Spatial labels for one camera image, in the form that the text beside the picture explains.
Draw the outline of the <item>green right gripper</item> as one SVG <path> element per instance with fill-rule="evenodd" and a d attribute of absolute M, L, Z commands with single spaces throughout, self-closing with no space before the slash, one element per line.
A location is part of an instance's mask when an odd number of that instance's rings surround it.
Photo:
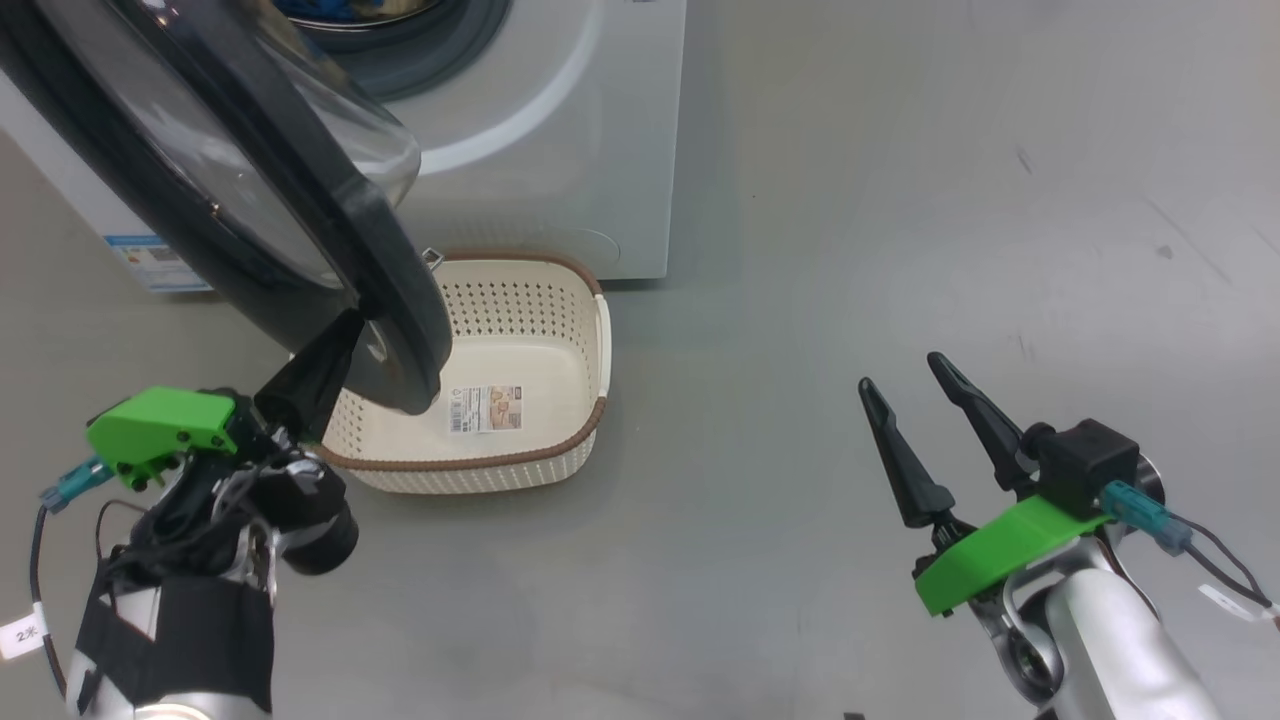
<path fill-rule="evenodd" d="M 1021 452 L 1023 430 L 945 354 L 929 352 L 927 363 L 947 400 L 965 414 L 1000 489 L 1032 496 L 1038 464 Z M 920 529 L 951 523 L 952 495 L 925 470 L 879 388 L 864 377 L 858 393 L 902 524 Z M 916 594 L 929 615 L 950 612 L 1112 519 L 1105 512 L 1074 518 L 1043 497 L 1029 497 L 938 552 L 915 578 Z"/>

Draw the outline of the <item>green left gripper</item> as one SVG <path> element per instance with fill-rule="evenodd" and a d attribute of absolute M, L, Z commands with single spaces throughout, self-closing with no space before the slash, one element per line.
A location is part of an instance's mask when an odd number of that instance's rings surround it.
<path fill-rule="evenodd" d="M 230 388 L 150 387 L 90 420 L 86 439 L 129 489 L 163 483 L 168 471 L 174 484 L 191 480 L 211 489 L 238 471 L 287 457 L 293 451 L 288 436 L 297 442 L 324 437 L 365 327 L 358 309 L 340 313 L 253 404 Z"/>

